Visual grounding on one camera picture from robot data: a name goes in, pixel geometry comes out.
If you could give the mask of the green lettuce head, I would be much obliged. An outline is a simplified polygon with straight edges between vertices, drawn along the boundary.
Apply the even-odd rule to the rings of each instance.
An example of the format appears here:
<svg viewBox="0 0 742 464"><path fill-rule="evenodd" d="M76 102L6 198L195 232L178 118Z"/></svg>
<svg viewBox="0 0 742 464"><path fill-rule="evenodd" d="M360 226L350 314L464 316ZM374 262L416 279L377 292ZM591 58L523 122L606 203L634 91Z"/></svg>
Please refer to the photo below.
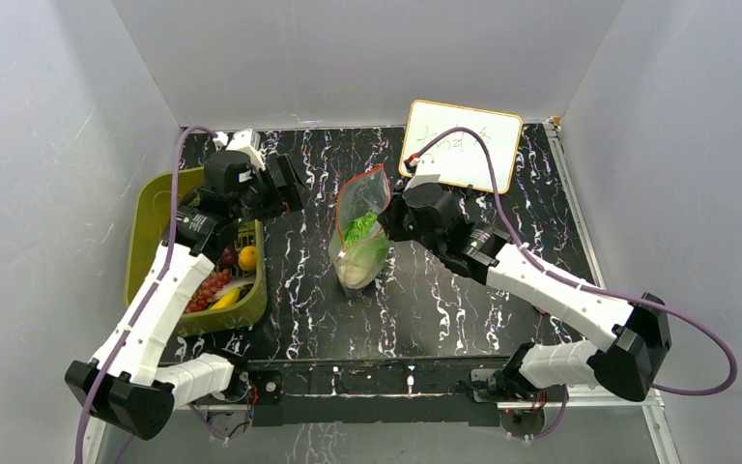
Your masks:
<svg viewBox="0 0 742 464"><path fill-rule="evenodd" d="M347 292L364 289L385 265L390 244L377 217L374 213L357 217L333 237L331 260Z"/></svg>

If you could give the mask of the clear zip top bag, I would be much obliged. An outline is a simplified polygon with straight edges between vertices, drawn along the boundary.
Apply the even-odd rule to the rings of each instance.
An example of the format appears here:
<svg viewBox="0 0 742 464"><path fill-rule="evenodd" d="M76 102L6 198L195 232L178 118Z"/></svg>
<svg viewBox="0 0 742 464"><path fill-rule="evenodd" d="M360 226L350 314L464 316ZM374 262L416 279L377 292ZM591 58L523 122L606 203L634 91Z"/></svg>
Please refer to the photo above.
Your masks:
<svg viewBox="0 0 742 464"><path fill-rule="evenodd" d="M378 217L390 199L388 177L381 164L356 175L338 192L328 255L348 293L363 290L383 270L390 241Z"/></svg>

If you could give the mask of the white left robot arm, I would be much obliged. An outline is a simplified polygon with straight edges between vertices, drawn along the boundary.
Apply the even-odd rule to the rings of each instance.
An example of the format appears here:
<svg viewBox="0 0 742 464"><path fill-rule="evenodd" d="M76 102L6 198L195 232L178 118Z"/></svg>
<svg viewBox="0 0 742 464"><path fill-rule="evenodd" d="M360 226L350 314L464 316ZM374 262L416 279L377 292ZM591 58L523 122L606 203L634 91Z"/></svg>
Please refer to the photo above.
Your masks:
<svg viewBox="0 0 742 464"><path fill-rule="evenodd" d="M177 408L212 393L227 402L248 394L248 374L219 355L170 367L159 361L191 297L242 225L301 210L305 184L289 156L262 160L244 149L213 155L200 185L186 193L178 191L178 171L170 181L167 223L140 288L91 359L66 371L82 407L80 437L97 419L150 440Z"/></svg>

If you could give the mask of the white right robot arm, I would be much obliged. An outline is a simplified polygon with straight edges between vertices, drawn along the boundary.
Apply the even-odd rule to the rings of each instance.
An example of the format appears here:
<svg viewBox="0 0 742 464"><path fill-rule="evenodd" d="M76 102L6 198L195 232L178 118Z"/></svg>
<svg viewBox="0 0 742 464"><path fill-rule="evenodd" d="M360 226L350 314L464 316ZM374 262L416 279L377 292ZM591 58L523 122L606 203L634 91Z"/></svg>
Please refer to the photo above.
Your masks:
<svg viewBox="0 0 742 464"><path fill-rule="evenodd" d="M671 348L665 314L600 296L582 281L553 279L555 266L535 268L507 231L465 218L437 184L398 189L378 222L392 241L418 242L455 275L541 308L582 334L578 342L522 344L499 373L472 378L480 400L529 400L566 384L598 385L634 402L647 397Z"/></svg>

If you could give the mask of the dark red plum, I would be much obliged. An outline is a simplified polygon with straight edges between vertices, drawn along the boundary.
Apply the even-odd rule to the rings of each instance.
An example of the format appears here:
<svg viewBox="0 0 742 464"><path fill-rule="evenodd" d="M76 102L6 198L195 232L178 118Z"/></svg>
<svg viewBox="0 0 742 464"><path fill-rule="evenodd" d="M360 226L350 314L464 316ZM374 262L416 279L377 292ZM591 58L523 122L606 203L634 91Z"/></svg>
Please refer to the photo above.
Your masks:
<svg viewBox="0 0 742 464"><path fill-rule="evenodd" d="M217 261L219 269L234 269L238 267L239 255L234 245L227 246Z"/></svg>

